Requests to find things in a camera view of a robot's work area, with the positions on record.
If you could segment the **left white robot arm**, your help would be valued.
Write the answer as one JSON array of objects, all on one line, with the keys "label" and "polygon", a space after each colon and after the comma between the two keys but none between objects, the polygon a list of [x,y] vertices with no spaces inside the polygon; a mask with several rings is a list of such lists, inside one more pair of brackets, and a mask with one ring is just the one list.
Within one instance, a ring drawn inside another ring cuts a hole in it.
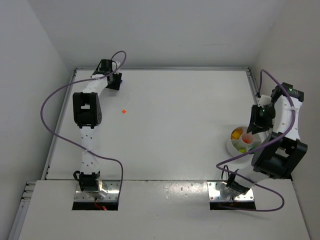
[{"label": "left white robot arm", "polygon": [[80,129],[82,164],[73,177],[78,181],[80,190],[88,194],[102,191],[100,165],[90,153],[98,146],[98,129],[102,122],[100,95],[104,89],[119,90],[122,74],[116,71],[118,63],[111,59],[102,59],[91,75],[90,82],[80,92],[72,95],[73,118]]}]

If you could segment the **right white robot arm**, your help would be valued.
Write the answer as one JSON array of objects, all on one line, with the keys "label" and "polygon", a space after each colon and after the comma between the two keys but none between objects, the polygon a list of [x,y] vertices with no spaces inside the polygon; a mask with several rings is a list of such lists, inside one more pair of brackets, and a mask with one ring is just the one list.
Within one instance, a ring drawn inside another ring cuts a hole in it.
[{"label": "right white robot arm", "polygon": [[253,149],[250,165],[230,174],[226,187],[237,195],[265,179],[286,179],[308,150],[301,142],[298,121],[304,93],[283,82],[270,96],[260,96],[251,107],[248,134],[271,130],[260,146]]}]

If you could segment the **lime green lego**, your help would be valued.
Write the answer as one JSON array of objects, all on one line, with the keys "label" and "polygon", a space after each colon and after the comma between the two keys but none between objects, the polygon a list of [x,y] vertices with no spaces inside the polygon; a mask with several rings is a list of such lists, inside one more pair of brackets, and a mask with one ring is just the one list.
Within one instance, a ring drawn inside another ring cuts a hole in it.
[{"label": "lime green lego", "polygon": [[240,148],[240,149],[238,149],[238,151],[239,151],[240,153],[242,153],[242,154],[244,154],[244,153],[247,152],[247,150],[246,150],[245,148]]}]

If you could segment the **yellow long lego brick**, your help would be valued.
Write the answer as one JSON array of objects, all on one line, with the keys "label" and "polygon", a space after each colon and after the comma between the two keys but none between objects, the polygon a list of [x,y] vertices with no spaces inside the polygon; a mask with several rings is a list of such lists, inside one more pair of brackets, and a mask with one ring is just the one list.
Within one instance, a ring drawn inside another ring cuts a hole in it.
[{"label": "yellow long lego brick", "polygon": [[231,133],[230,138],[232,140],[238,140],[242,136],[243,132],[243,129],[238,127]]}]

